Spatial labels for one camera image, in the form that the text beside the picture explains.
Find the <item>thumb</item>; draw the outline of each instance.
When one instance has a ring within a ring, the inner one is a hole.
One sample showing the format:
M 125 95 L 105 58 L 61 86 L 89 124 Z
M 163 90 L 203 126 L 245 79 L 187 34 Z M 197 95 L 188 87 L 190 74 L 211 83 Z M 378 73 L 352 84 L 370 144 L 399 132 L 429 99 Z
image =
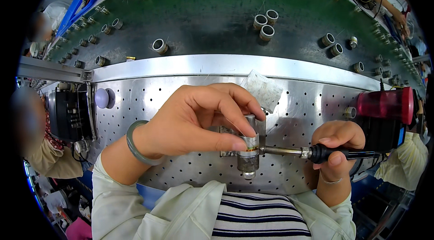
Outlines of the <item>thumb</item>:
M 233 134 L 222 134 L 198 128 L 193 151 L 246 151 L 244 140 Z

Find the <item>hand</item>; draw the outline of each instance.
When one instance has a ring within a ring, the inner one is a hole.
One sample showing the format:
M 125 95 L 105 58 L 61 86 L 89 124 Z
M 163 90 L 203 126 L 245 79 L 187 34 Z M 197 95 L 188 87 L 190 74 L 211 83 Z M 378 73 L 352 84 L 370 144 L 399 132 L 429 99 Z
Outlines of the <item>hand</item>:
M 245 151 L 246 143 L 233 134 L 206 130 L 225 125 L 248 137 L 256 133 L 243 114 L 265 115 L 256 99 L 232 83 L 183 85 L 147 124 L 133 132 L 138 150 L 150 158 L 184 155 L 192 151 Z
M 331 121 L 326 122 L 315 130 L 312 135 L 312 145 L 322 143 L 329 148 L 340 145 L 349 148 L 363 149 L 365 135 L 354 122 Z M 340 151 L 335 151 L 328 157 L 328 161 L 322 164 L 313 164 L 313 169 L 321 169 L 321 175 L 325 181 L 338 181 L 349 175 L 355 160 L 347 160 Z

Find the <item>metal ring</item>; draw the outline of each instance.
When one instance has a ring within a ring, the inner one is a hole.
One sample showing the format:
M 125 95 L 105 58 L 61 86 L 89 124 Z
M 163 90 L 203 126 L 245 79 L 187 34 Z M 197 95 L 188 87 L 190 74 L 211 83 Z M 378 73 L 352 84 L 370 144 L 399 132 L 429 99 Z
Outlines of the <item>metal ring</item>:
M 138 120 L 138 121 L 136 121 L 130 125 L 130 127 L 128 128 L 128 131 L 127 131 L 127 145 L 128 145 L 128 148 L 130 149 L 131 153 L 133 153 L 134 157 L 136 157 L 138 161 L 140 161 L 144 164 L 147 164 L 147 165 L 157 166 L 164 161 L 165 155 L 162 156 L 160 159 L 157 159 L 157 160 L 146 158 L 137 150 L 137 148 L 136 148 L 136 146 L 134 146 L 134 142 L 133 142 L 134 129 L 136 129 L 137 127 L 144 125 L 148 122 L 149 121 L 147 121 L 147 120 Z

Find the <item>cable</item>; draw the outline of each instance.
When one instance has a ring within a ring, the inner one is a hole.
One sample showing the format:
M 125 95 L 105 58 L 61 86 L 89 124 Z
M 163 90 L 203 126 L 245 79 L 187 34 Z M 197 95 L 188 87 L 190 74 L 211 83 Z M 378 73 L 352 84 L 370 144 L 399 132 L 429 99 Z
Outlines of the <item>cable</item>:
M 402 6 L 402 10 L 404 10 L 404 6 L 401 4 L 400 1 L 396 0 L 401 6 Z M 380 7 L 378 8 L 378 12 L 374 15 L 373 19 L 375 19 L 375 17 L 377 17 L 378 13 L 380 13 L 380 8 L 382 6 L 382 2 L 383 0 L 380 1 Z

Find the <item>white cloth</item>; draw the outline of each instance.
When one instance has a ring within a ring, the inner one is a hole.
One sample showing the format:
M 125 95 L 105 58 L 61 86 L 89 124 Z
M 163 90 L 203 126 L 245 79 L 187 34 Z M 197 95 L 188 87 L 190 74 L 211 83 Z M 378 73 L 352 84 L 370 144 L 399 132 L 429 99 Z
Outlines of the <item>white cloth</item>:
M 69 4 L 64 1 L 55 1 L 43 11 L 50 18 L 51 30 L 56 31 L 68 10 Z
M 428 149 L 419 134 L 406 132 L 404 143 L 382 162 L 375 173 L 377 179 L 408 191 L 416 190 L 428 161 Z
M 61 190 L 56 191 L 54 193 L 49 194 L 44 198 L 45 203 L 47 204 L 48 210 L 50 210 L 53 214 L 58 214 L 59 211 L 57 210 L 57 207 L 61 208 L 68 208 L 68 205 L 66 204 L 65 198 L 62 195 Z
M 92 237 L 98 239 L 209 240 L 226 185 L 211 181 L 202 188 L 181 184 L 169 188 L 152 211 L 146 209 L 135 184 L 123 185 L 95 163 L 92 175 Z M 315 239 L 355 239 L 351 194 L 329 208 L 313 192 L 291 195 Z
M 47 177 L 39 174 L 36 182 L 39 184 L 39 187 L 42 191 L 44 191 L 45 194 L 51 194 L 51 189 L 53 189 L 53 187 Z

